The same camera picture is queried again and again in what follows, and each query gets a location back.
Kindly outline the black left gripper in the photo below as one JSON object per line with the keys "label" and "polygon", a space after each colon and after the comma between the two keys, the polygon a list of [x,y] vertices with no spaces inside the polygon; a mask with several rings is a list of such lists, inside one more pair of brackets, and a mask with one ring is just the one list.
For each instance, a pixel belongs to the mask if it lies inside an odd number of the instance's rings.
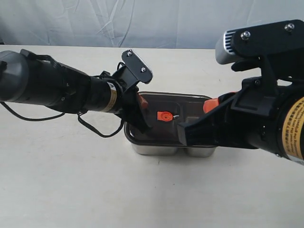
{"label": "black left gripper", "polygon": [[144,133],[151,129],[143,110],[148,102],[138,94],[138,78],[127,66],[120,67],[113,75],[102,73],[90,76],[89,110],[112,113]]}

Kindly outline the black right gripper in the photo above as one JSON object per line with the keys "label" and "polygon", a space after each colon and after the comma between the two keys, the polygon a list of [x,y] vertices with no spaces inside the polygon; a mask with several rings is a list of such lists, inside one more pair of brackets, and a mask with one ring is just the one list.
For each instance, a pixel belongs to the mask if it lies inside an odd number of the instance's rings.
{"label": "black right gripper", "polygon": [[261,60],[261,76],[206,100],[202,117],[178,125],[182,144],[262,149],[303,164],[304,66],[278,68],[269,57]]}

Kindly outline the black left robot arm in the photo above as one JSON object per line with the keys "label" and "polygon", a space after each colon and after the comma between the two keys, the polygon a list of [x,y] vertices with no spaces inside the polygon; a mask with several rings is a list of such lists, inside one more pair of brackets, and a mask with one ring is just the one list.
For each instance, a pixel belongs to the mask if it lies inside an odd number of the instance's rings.
{"label": "black left robot arm", "polygon": [[152,77],[131,49],[122,53],[114,73],[96,76],[25,49],[0,54],[1,102],[42,105],[64,114],[112,113],[141,132],[150,126],[137,85],[150,83]]}

